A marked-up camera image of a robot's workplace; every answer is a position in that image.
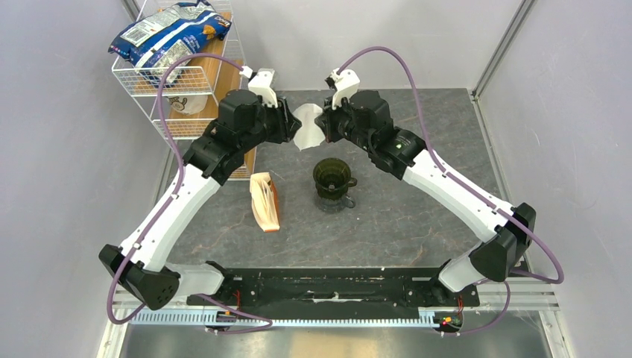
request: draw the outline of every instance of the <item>gray marble table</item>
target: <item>gray marble table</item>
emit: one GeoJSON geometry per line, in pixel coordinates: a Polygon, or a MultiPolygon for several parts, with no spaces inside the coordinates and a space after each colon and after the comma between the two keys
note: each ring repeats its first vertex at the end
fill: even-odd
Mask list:
{"type": "MultiPolygon", "coordinates": [[[[322,105],[330,91],[283,92],[292,109],[322,105]]],[[[380,91],[395,124],[420,134],[408,89],[380,91]]],[[[490,159],[465,89],[420,90],[437,152],[482,188],[497,193],[490,159]]],[[[299,151],[293,144],[258,147],[256,171],[270,172],[280,196],[281,230],[263,233],[250,208],[248,182],[229,182],[205,203],[169,261],[226,267],[438,266],[477,241],[455,215],[420,190],[376,169],[366,153],[340,141],[299,151]],[[354,209],[323,213],[313,203],[314,165],[346,161],[358,186],[354,209]]]]}

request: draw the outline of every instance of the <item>blue chip bag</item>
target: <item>blue chip bag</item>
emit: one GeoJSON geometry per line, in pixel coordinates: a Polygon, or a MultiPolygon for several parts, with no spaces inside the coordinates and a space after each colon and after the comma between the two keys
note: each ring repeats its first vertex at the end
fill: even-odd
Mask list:
{"type": "MultiPolygon", "coordinates": [[[[194,4],[179,2],[127,26],[112,41],[108,52],[131,62],[157,86],[164,70],[140,69],[169,67],[176,60],[199,52],[211,39],[223,40],[231,24],[207,0],[197,0],[194,4]]],[[[178,71],[173,71],[167,84],[175,83],[178,75],[178,71]]]]}

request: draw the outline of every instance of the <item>white wall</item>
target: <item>white wall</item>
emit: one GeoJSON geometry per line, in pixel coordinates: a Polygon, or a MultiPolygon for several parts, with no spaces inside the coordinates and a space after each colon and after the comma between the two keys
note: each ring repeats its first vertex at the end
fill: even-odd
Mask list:
{"type": "Polygon", "coordinates": [[[94,357],[97,255],[146,215],[167,146],[112,76],[118,0],[4,1],[0,357],[94,357]]]}
{"type": "Polygon", "coordinates": [[[536,208],[566,270],[556,293],[578,357],[629,355],[631,13],[625,0],[537,2],[482,97],[511,195],[536,208]]]}
{"type": "MultiPolygon", "coordinates": [[[[384,45],[411,67],[419,88],[472,88],[520,0],[233,0],[247,63],[273,67],[280,90],[326,89],[357,51],[384,45]]],[[[407,88],[384,53],[353,64],[364,88],[407,88]]]]}

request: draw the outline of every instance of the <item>white panel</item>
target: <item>white panel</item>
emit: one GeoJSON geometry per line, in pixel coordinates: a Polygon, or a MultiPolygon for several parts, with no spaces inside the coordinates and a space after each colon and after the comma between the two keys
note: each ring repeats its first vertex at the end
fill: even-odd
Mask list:
{"type": "Polygon", "coordinates": [[[0,357],[94,357],[98,261],[152,206],[167,146],[110,72],[117,0],[3,1],[0,357]]]}
{"type": "MultiPolygon", "coordinates": [[[[326,89],[357,51],[383,45],[411,66],[419,88],[472,88],[520,0],[233,0],[246,61],[274,68],[280,90],[326,89]]],[[[406,88],[395,59],[367,55],[352,67],[362,88],[406,88]]]]}
{"type": "Polygon", "coordinates": [[[512,199],[535,207],[565,268],[554,289],[578,357],[629,354],[632,328],[604,314],[632,319],[631,14],[624,0],[538,1],[482,97],[512,199]]]}

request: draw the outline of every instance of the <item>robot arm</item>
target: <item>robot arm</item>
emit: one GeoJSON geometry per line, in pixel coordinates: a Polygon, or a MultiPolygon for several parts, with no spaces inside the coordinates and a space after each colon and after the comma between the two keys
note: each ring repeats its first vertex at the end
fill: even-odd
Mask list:
{"type": "Polygon", "coordinates": [[[119,283],[152,310],[164,307],[175,296],[211,295],[217,291],[224,279],[220,270],[211,265],[167,263],[169,252],[202,204],[243,165],[244,154],[263,142],[289,142],[301,126],[289,112],[287,101],[277,98],[271,89],[273,70],[253,74],[245,67],[242,74],[250,79],[249,90],[229,92],[219,103],[218,118],[183,155],[186,176],[178,195],[168,189],[137,230],[120,246],[105,245],[99,254],[114,275],[130,250],[136,248],[119,283]],[[173,198],[171,204],[143,241],[136,244],[142,230],[169,198],[173,198]]]}
{"type": "Polygon", "coordinates": [[[535,211],[527,204],[514,208],[496,198],[437,156],[446,170],[442,172],[421,138],[394,126],[388,103],[377,91],[357,92],[359,79],[354,71],[345,69],[340,75],[337,71],[326,79],[336,92],[325,100],[323,115],[316,119],[327,142],[344,138],[362,148],[378,169],[428,193],[458,216],[481,240],[461,257],[443,265],[435,278],[442,291],[448,295],[460,292],[485,278],[497,282],[505,280],[531,241],[515,225],[498,215],[497,210],[513,212],[516,219],[531,229],[535,211]],[[492,210],[451,179],[448,172],[488,198],[497,208],[492,210]]]}

